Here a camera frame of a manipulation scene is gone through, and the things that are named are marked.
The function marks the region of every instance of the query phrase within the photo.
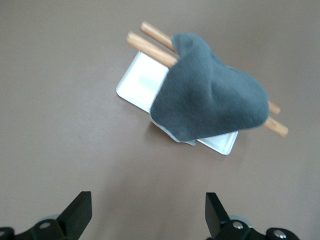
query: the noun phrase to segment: gray table surface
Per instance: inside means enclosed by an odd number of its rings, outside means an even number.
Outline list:
[[[282,138],[228,156],[176,143],[116,94],[148,21],[203,37],[281,107]],[[92,191],[85,240],[204,240],[205,193],[264,233],[320,235],[320,1],[1,0],[0,226],[20,233]]]

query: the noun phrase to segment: folded blue-gray towel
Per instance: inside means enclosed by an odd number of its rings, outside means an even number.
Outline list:
[[[250,75],[225,65],[191,33],[171,38],[178,62],[169,70],[150,109],[150,119],[177,142],[191,145],[262,125],[268,96]]]

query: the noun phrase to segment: cloth fold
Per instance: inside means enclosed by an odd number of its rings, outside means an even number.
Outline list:
[[[179,55],[155,97],[151,121],[177,142],[262,125],[269,116],[268,96],[250,75],[225,65],[199,36],[174,35]]]

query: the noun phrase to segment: black bracket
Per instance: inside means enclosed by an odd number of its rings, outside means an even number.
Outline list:
[[[91,192],[82,191],[57,219],[40,221],[18,235],[11,227],[0,227],[0,240],[78,240],[91,217]]]
[[[231,220],[217,194],[207,192],[205,220],[212,238],[207,240],[299,240],[291,231],[273,227],[263,235],[240,220]]]

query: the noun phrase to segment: white tray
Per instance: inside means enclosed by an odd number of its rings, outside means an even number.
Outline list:
[[[116,87],[117,94],[150,112],[150,107],[158,93],[168,68],[142,52],[138,52],[130,67]],[[238,132],[198,139],[198,141],[220,154],[228,155],[236,141]]]

